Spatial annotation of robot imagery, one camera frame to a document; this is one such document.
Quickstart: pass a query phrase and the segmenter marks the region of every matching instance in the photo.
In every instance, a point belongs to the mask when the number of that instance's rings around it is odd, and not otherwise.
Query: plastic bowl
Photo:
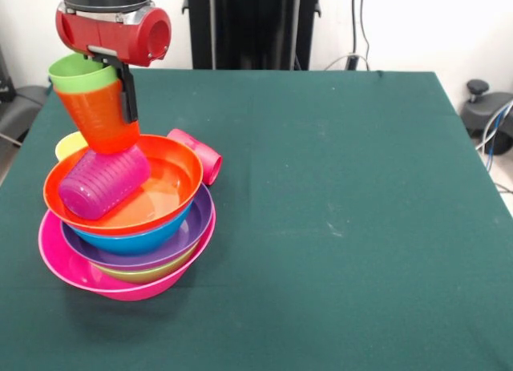
[[[131,283],[114,279],[77,255],[64,240],[59,218],[50,211],[42,218],[41,227],[39,228],[39,251],[46,266],[59,279],[74,287],[115,300],[136,301],[148,299],[159,295],[174,285],[194,260],[206,249],[216,226],[216,210],[213,205],[212,209],[212,219],[207,230],[201,236],[194,254],[173,273],[148,284],[134,287]]]
[[[126,236],[101,236],[82,232],[67,224],[63,224],[63,233],[70,246],[79,255],[84,257],[88,255],[101,257],[110,254],[114,257],[128,257],[131,259],[145,255],[148,252],[154,252],[169,240],[170,237],[175,235],[176,231],[180,229],[180,225],[188,216],[191,206],[192,203],[190,203],[175,219],[166,223],[162,227],[139,234]]]
[[[71,249],[91,263],[117,271],[143,271],[160,267],[182,256],[204,234],[211,218],[212,197],[203,184],[196,194],[190,212],[183,223],[175,219],[176,221],[172,221],[174,225],[168,224],[162,228],[146,232],[146,234],[135,236],[117,238],[95,236],[94,243],[89,240],[91,235],[73,230],[64,223],[62,223],[62,227],[64,238]],[[115,248],[119,250],[133,246],[140,247],[141,245],[148,247],[158,240],[164,244],[160,245],[155,251],[143,255],[120,256],[98,249],[84,240],[90,241],[93,245],[110,244],[110,247],[115,244]]]
[[[93,264],[101,272],[114,277],[115,279],[127,281],[134,284],[146,284],[169,275],[183,265],[189,257],[194,253],[198,242],[196,241],[192,247],[188,249],[182,256],[174,259],[171,263],[167,263],[161,267],[145,269],[144,271],[116,271],[112,268],[105,268],[101,265]]]
[[[43,196],[48,208],[66,224],[96,235],[120,236],[157,228],[177,217],[192,201],[201,185],[203,168],[192,149],[162,136],[141,135],[137,145],[150,162],[150,178],[98,220],[85,220],[69,211],[61,201],[61,180],[88,148],[68,156],[51,170]]]

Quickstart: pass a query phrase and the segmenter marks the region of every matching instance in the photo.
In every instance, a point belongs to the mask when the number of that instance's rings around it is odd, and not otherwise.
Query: plastic cup
[[[139,122],[124,122],[119,80],[96,91],[66,93],[55,89],[55,92],[94,151],[121,152],[139,139]]]
[[[87,147],[87,141],[78,131],[63,137],[55,146],[55,156],[58,161],[64,160],[69,155]]]
[[[75,53],[53,63],[48,70],[57,91],[83,93],[96,91],[115,82],[118,77],[113,67],[85,59]]]
[[[150,163],[136,146],[112,155],[89,150],[64,177],[59,196],[79,217],[97,220],[150,177]]]
[[[223,156],[214,151],[207,144],[201,143],[188,133],[177,128],[168,133],[168,138],[183,143],[191,148],[198,155],[203,164],[203,183],[206,185],[214,184],[221,170]]]

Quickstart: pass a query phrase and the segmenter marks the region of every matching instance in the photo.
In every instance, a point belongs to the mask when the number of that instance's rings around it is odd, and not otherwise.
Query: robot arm
[[[57,9],[56,26],[66,46],[118,71],[125,121],[136,121],[128,65],[148,67],[164,58],[171,42],[166,12],[151,0],[64,0]]]

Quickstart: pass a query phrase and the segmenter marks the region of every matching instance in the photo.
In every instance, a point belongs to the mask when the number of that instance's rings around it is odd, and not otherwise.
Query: blue bowl
[[[140,255],[156,250],[173,236],[184,222],[192,202],[173,220],[146,232],[125,236],[102,236],[80,231],[69,225],[86,242],[116,255]]]

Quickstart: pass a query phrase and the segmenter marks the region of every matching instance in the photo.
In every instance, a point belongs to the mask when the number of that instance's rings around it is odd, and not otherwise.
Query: purple bowl
[[[192,201],[191,211],[178,232],[156,251],[137,256],[121,256],[90,245],[65,223],[63,235],[70,248],[91,263],[119,271],[142,271],[159,267],[182,256],[203,235],[212,218],[212,197],[202,184]]]

